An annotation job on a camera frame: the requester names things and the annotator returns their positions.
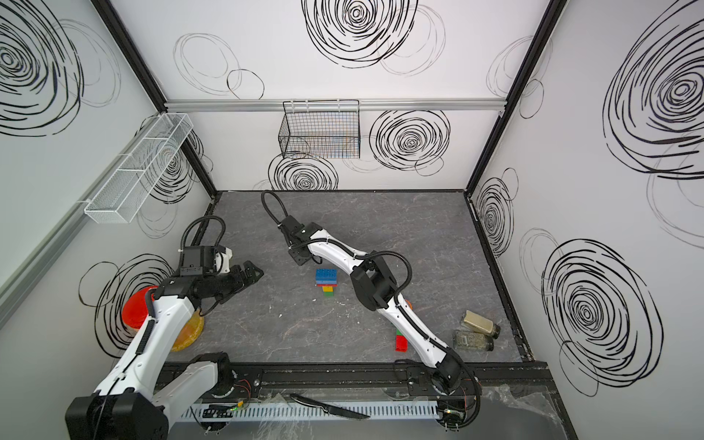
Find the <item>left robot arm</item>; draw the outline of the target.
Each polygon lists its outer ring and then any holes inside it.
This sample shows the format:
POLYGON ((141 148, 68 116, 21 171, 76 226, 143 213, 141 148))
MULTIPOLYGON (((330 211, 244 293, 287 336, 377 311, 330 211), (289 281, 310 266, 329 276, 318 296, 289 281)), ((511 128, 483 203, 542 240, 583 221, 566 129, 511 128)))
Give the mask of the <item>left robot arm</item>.
POLYGON ((249 260, 232 263, 232 250, 219 240, 210 246, 182 241, 179 253, 175 273, 144 294, 146 320, 121 359, 91 395, 68 407, 70 438, 165 439, 204 394, 227 395, 236 387, 229 356, 217 352, 195 357, 176 379, 155 389, 172 346, 202 302, 223 304, 263 276, 249 260))

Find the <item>red small lego brick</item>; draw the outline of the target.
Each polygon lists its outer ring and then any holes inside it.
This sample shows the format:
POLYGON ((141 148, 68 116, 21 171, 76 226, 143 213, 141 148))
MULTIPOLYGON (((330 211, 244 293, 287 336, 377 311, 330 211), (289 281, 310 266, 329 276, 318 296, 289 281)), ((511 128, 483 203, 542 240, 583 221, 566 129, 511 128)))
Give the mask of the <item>red small lego brick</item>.
POLYGON ((405 353, 408 350, 408 341, 403 335, 395 336, 395 351, 405 353))

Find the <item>dark blue lego brick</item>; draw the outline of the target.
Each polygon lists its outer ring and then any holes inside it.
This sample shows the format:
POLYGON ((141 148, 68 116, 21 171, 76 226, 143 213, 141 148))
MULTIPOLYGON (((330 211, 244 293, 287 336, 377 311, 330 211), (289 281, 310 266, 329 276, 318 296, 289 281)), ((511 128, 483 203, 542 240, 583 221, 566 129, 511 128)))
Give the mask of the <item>dark blue lego brick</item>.
POLYGON ((337 270, 336 269, 317 269, 315 271, 315 282, 337 282, 337 270))

